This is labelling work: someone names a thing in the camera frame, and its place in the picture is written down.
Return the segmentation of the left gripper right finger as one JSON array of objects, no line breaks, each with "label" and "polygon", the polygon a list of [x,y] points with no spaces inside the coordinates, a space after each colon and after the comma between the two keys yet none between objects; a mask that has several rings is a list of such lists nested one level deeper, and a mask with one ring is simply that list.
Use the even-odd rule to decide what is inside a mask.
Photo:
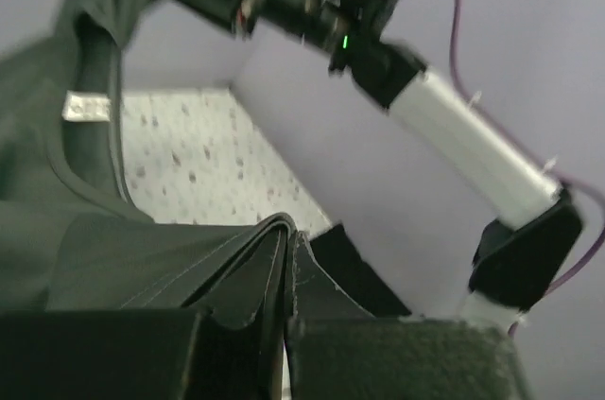
[{"label": "left gripper right finger", "polygon": [[296,233],[288,256],[285,333],[294,399],[530,399],[511,340],[461,320],[375,318]]}]

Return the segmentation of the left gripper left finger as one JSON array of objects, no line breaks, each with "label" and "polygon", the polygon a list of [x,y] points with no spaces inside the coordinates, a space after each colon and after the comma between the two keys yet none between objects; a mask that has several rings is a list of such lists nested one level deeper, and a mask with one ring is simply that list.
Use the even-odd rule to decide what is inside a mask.
[{"label": "left gripper left finger", "polygon": [[5,399],[273,399],[289,223],[1,227]]}]

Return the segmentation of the dark green t-shirt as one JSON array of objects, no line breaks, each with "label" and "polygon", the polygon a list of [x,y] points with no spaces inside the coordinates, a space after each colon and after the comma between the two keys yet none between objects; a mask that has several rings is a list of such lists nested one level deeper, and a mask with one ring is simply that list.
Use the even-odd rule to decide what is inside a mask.
[{"label": "dark green t-shirt", "polygon": [[293,231],[159,224],[126,186],[122,53],[156,0],[63,0],[54,27],[1,59],[1,306],[204,306],[246,320],[283,298]]}]

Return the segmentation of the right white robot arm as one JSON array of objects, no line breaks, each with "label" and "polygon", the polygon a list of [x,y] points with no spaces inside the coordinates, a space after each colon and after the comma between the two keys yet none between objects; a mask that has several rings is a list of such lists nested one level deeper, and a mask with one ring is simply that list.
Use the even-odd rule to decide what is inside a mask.
[{"label": "right white robot arm", "polygon": [[495,210],[481,237],[460,316],[513,327],[548,292],[583,222],[564,185],[496,130],[451,83],[381,33],[398,0],[194,0],[251,34],[265,19],[328,54],[355,84],[419,133]]}]

